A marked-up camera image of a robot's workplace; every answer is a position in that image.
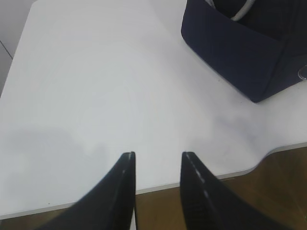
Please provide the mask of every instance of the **brown floor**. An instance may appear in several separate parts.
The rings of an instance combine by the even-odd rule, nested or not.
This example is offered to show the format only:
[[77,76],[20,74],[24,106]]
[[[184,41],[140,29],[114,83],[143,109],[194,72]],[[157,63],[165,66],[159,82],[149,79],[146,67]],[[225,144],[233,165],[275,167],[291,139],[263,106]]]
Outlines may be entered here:
[[[307,230],[307,148],[278,152],[251,173],[224,180],[267,216],[295,230]],[[139,230],[185,230],[179,188],[136,196]],[[32,230],[62,210],[3,220],[0,230]]]

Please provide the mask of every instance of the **white table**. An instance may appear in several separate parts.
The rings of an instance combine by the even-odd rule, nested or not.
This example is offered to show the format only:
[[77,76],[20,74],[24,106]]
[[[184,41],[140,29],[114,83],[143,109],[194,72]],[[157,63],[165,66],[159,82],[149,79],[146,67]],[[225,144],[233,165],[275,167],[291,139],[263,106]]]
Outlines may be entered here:
[[252,103],[184,43],[185,4],[32,6],[0,99],[0,219],[69,206],[126,151],[142,193],[177,186],[185,150],[228,177],[307,142],[307,83]]

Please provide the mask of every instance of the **white wall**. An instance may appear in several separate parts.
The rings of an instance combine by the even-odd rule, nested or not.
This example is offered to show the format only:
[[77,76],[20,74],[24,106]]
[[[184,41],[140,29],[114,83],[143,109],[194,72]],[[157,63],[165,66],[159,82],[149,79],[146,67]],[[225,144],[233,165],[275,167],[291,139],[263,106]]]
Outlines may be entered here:
[[11,62],[11,57],[8,55],[4,47],[0,44],[0,95],[2,93],[6,77],[9,73]]
[[0,0],[0,40],[14,56],[31,5],[36,0]]

